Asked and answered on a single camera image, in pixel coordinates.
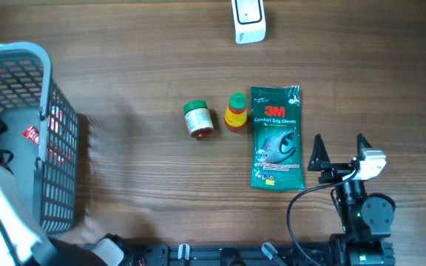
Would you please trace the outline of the green 3M gloves packet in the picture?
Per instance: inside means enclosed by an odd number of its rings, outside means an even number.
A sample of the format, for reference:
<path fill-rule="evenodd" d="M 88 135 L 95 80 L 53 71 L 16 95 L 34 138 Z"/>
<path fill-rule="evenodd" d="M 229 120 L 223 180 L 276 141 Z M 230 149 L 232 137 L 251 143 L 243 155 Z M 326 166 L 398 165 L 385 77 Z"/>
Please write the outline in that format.
<path fill-rule="evenodd" d="M 251 88 L 252 188 L 271 191 L 305 188 L 301 121 L 298 85 Z"/>

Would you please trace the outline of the white barcode scanner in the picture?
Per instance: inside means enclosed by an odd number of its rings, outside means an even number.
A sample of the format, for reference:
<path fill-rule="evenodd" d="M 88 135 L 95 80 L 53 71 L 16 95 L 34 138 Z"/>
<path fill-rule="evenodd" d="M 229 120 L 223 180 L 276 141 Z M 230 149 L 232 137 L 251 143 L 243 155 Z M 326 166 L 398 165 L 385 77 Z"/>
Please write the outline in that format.
<path fill-rule="evenodd" d="M 266 36 L 263 0 L 231 0 L 237 44 L 261 42 Z"/>

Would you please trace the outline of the small jar green lid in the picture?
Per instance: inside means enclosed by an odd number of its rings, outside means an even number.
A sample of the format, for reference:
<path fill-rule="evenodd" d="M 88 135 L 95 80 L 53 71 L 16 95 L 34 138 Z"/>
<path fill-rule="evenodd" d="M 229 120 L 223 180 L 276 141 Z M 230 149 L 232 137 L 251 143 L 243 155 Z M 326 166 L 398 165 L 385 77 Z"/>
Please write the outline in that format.
<path fill-rule="evenodd" d="M 214 126 L 204 100 L 194 100 L 188 102 L 183 107 L 186 126 L 189 134 L 194 138 L 202 138 L 210 135 Z"/>

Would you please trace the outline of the grey plastic shopping basket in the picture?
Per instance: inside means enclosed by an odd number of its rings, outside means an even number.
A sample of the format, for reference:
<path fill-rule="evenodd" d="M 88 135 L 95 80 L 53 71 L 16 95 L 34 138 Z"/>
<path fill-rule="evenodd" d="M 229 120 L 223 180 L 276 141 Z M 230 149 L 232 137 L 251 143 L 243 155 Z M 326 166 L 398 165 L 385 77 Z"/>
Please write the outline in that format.
<path fill-rule="evenodd" d="M 0 44 L 0 119 L 0 149 L 13 153 L 8 166 L 24 204 L 49 236 L 62 236 L 75 224 L 79 121 L 39 45 Z M 38 145 L 22 135 L 30 125 Z"/>

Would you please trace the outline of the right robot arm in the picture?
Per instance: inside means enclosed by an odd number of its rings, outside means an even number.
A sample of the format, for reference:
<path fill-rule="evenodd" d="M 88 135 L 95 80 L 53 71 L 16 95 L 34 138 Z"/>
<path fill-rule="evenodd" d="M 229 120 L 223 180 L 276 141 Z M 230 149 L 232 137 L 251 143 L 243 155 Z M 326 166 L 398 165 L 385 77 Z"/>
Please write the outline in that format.
<path fill-rule="evenodd" d="M 384 194 L 368 194 L 365 183 L 378 177 L 386 165 L 386 155 L 371 147 L 363 134 L 356 136 L 357 156 L 349 163 L 332 163 L 320 134 L 308 171 L 320 173 L 319 183 L 336 192 L 334 204 L 342 220 L 345 235 L 356 242 L 371 242 L 391 235 L 395 202 Z"/>

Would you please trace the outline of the red small packet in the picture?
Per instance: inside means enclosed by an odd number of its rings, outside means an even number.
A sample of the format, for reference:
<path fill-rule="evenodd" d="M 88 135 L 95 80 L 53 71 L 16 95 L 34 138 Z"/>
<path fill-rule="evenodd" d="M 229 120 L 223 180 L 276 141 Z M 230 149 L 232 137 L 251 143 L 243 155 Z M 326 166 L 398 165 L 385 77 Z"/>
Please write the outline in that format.
<path fill-rule="evenodd" d="M 33 142 L 34 144 L 38 145 L 39 144 L 39 137 L 40 134 L 37 130 L 37 128 L 33 125 L 28 126 L 24 132 L 22 133 L 22 135 L 27 138 L 28 140 L 30 140 L 31 142 Z"/>

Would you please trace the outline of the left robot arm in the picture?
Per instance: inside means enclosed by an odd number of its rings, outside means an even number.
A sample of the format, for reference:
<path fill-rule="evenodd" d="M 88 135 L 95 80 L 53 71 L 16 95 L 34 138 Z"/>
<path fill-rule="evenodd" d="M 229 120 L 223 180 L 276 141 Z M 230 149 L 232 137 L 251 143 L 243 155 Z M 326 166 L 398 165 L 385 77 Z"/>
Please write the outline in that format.
<path fill-rule="evenodd" d="M 7 125 L 0 119 L 0 135 Z M 0 149 L 0 265 L 122 265 L 125 252 L 103 238 L 91 250 L 51 239 L 38 225 L 16 187 L 8 163 L 13 153 Z"/>

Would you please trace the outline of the chilli sauce bottle green cap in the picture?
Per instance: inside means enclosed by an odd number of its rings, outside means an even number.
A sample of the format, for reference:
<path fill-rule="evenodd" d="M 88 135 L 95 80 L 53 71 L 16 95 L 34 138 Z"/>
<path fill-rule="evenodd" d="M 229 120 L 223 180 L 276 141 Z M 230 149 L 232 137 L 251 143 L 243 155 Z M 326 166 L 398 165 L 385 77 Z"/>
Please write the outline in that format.
<path fill-rule="evenodd" d="M 234 93 L 229 98 L 229 104 L 224 115 L 224 121 L 229 130 L 238 132 L 247 123 L 247 99 L 242 93 Z"/>

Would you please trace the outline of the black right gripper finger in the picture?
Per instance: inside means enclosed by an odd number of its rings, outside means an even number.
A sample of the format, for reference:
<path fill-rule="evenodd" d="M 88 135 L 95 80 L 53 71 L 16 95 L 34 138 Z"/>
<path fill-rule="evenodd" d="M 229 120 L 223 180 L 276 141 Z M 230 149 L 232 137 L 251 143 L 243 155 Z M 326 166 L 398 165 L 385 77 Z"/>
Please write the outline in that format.
<path fill-rule="evenodd" d="M 324 171 L 331 168 L 331 161 L 328 156 L 321 134 L 314 138 L 314 147 L 311 152 L 311 158 L 308 162 L 308 171 Z"/>
<path fill-rule="evenodd" d="M 371 149 L 372 146 L 370 143 L 366 140 L 363 133 L 359 133 L 356 136 L 356 144 L 357 144 L 357 154 L 363 153 L 365 149 Z"/>

